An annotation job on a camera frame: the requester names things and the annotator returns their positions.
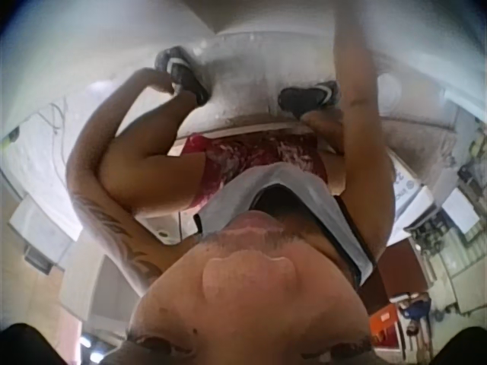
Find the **thigh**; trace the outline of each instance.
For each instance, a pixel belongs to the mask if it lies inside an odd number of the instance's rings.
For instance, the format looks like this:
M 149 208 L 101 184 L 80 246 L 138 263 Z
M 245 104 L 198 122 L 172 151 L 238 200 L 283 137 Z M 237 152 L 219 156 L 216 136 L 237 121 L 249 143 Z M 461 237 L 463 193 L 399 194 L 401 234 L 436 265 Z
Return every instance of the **thigh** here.
M 318 151 L 325 166 L 328 189 L 333 195 L 345 190 L 345 158 L 327 151 Z
M 133 214 L 155 216 L 188 208 L 205 169 L 205 154 L 123 158 L 108 152 L 101 162 L 103 187 Z

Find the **eye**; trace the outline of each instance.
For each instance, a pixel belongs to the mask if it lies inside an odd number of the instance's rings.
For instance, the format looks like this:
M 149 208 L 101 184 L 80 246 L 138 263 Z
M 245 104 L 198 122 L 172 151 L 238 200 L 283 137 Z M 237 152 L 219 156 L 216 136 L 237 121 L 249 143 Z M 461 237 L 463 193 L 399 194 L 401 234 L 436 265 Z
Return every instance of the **eye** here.
M 171 344 L 168 340 L 159 337 L 147 337 L 137 340 L 137 344 L 150 351 L 158 352 L 160 354 L 169 355 L 171 357 L 188 357 L 192 354 L 191 350 L 187 348 L 182 348 L 175 344 Z
M 320 351 L 309 354 L 301 354 L 303 360 L 318 360 L 318 363 L 329 363 L 329 351 Z

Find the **tattooed arm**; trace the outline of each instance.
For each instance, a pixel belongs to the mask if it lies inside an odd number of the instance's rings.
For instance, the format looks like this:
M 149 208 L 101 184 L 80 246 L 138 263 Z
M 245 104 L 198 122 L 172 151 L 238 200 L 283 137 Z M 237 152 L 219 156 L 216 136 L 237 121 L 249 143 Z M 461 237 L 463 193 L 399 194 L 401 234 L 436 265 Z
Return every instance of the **tattooed arm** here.
M 190 240 L 164 246 L 116 203 L 97 179 L 97 169 L 120 123 L 147 86 L 172 91 L 168 74 L 137 71 L 93 113 L 66 169 L 68 191 L 84 228 L 105 248 L 139 295 L 191 247 Z

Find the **mouth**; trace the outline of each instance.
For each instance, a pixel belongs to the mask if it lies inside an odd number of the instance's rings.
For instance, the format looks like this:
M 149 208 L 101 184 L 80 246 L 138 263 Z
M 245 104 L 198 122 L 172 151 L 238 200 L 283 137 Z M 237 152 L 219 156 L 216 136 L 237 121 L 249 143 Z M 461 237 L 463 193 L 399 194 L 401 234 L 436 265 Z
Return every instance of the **mouth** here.
M 222 231 L 230 232 L 243 229 L 264 230 L 266 232 L 283 232 L 284 225 L 270 215 L 261 211 L 247 211 L 235 217 Z

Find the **cable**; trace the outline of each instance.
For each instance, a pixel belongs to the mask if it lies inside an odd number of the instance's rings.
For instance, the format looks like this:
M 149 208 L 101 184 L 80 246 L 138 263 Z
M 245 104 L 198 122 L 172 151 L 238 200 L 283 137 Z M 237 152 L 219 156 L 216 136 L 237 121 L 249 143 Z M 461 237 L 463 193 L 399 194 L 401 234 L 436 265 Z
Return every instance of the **cable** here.
M 62 178 L 62 175 L 59 172 L 58 167 L 56 165 L 56 159 L 55 159 L 55 154 L 54 154 L 54 147 L 56 145 L 56 136 L 58 134 L 57 131 L 61 130 L 61 151 L 60 151 L 60 154 L 61 154 L 61 161 L 64 164 L 64 167 L 66 167 L 66 159 L 65 159 L 65 155 L 64 155 L 64 143 L 65 143 L 65 130 L 66 130 L 65 124 L 66 124 L 66 113 L 68 111 L 68 102 L 66 100 L 66 97 L 63 97 L 62 99 L 63 99 L 63 109 L 64 110 L 61 110 L 61 108 L 56 103 L 50 103 L 49 104 L 51 106 L 51 113 L 52 113 L 53 122 L 50 122 L 41 112 L 37 112 L 37 115 L 40 116 L 44 120 L 44 122 L 46 122 L 47 125 L 49 127 L 51 127 L 51 129 L 53 131 L 53 137 L 52 137 L 52 141 L 51 141 L 51 161 L 53 162 L 54 172 L 56 173 L 60 183 L 65 187 L 65 189 L 67 189 L 66 184 L 64 182 L 64 179 Z M 54 110 L 58 111 L 59 117 L 61 118 L 61 125 L 60 126 L 57 126 L 56 124 L 54 124 L 54 119 L 55 119 Z
M 59 108 L 59 106 L 56 103 L 51 103 L 50 106 L 53 111 L 53 119 L 54 119 L 54 109 L 56 109 L 59 113 L 59 116 L 61 117 L 61 160 L 64 166 L 66 166 L 66 157 L 64 154 L 64 142 L 65 142 L 65 132 L 66 132 L 66 113 L 68 112 L 68 101 L 66 100 L 66 97 L 62 98 L 63 102 L 63 110 Z
M 41 112 L 37 112 L 37 115 L 38 115 L 38 116 L 40 116 L 42 119 L 44 119 L 44 122 L 46 122 L 46 123 L 47 123 L 47 125 L 48 125 L 49 127 L 51 127 L 52 129 L 54 129 L 54 130 L 56 130 L 56 131 L 57 131 L 58 129 L 61 129 L 61 127 L 58 127 L 58 126 L 56 126 L 56 125 L 53 125 L 53 124 L 52 124 L 52 123 L 51 123 L 51 122 L 50 122 L 50 121 L 49 121 L 49 120 L 48 120 L 48 119 L 47 119 L 47 118 L 46 118 L 46 117 L 45 117 L 45 116 L 44 116 L 44 115 L 43 115 Z

